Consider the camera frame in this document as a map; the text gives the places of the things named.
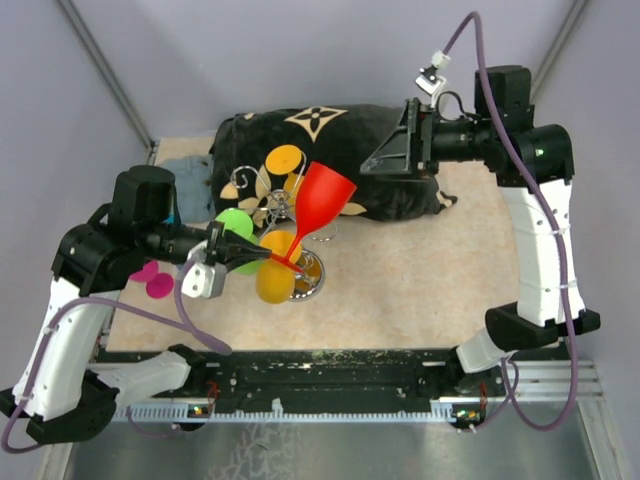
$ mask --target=yellow disc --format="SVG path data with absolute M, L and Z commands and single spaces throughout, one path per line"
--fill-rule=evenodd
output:
M 268 248 L 276 255 L 284 257 L 289 251 L 289 247 L 295 238 L 296 236 L 292 232 L 287 232 L 286 230 L 273 230 L 262 237 L 262 240 L 260 240 L 260 246 Z M 291 254 L 289 261 L 291 263 L 296 263 L 300 259 L 300 255 L 302 255 L 302 245 L 298 244 Z
M 274 175 L 286 175 L 293 172 L 301 161 L 302 150 L 295 145 L 281 145 L 271 150 L 264 165 Z
M 283 303 L 293 295 L 295 283 L 293 270 L 273 260 L 265 260 L 256 274 L 256 293 L 263 302 Z
M 304 182 L 304 175 L 298 175 L 296 173 L 290 173 L 287 176 L 287 179 L 284 182 L 284 189 L 290 196 L 287 200 L 289 205 L 294 205 L 296 203 L 296 196 L 298 195 L 298 190 L 300 190 L 300 185 Z

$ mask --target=black pillow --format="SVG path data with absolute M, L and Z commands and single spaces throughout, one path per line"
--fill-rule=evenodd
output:
M 225 120 L 210 151 L 215 211 L 237 207 L 239 202 L 241 206 L 266 206 L 267 195 L 260 185 L 256 188 L 255 173 L 246 175 L 248 186 L 242 189 L 233 188 L 231 173 L 236 167 L 250 165 L 268 177 L 272 188 L 282 188 L 286 176 L 268 174 L 264 163 L 274 148 L 292 144 L 306 154 L 307 168 L 311 161 L 323 163 L 357 185 L 343 214 L 385 222 L 440 213 L 457 198 L 441 192 L 435 178 L 389 182 L 359 173 L 360 164 L 389 136 L 401 114 L 398 108 L 351 105 L 238 114 Z M 262 227 L 263 214 L 253 219 Z

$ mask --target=white wall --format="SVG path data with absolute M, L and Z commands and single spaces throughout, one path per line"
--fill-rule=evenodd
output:
M 592 357 L 640 477 L 640 2 L 593 2 L 538 102 L 538 123 L 572 135 L 572 225 L 578 279 L 602 329 Z
M 155 138 L 211 131 L 239 112 L 402 105 L 418 69 L 471 9 L 489 62 L 532 69 L 571 0 L 74 0 Z M 471 98 L 466 32 L 448 77 Z
M 62 235 L 144 160 L 52 0 L 0 1 L 0 389 L 19 379 L 48 302 Z M 0 419 L 4 428 L 5 418 Z M 13 444 L 31 444 L 14 435 Z M 0 453 L 0 478 L 32 478 L 41 451 Z

